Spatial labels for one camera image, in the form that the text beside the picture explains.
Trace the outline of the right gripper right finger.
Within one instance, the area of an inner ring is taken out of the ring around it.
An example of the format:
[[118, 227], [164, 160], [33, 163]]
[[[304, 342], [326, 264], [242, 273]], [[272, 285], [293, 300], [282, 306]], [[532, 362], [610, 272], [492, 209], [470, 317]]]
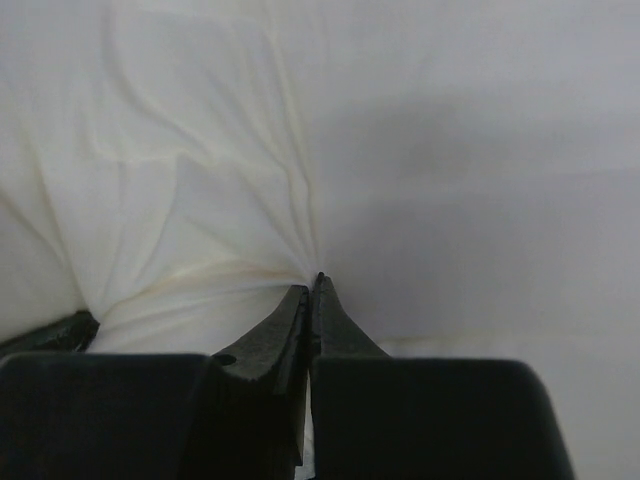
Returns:
[[319, 273], [312, 290], [311, 355], [321, 357], [388, 358], [344, 310], [332, 279]]

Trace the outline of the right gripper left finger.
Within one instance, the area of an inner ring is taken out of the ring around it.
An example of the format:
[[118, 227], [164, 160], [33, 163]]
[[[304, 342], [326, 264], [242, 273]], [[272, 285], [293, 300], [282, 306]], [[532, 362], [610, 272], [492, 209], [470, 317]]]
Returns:
[[296, 376], [306, 342], [309, 290], [292, 286], [264, 320], [211, 356], [232, 389], [285, 393]]

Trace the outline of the cream pillow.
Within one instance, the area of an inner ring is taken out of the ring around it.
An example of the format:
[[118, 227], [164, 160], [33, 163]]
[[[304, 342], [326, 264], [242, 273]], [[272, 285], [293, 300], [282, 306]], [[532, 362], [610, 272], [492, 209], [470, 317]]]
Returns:
[[5, 1], [1, 335], [215, 352], [319, 272], [639, 475], [635, 1]]

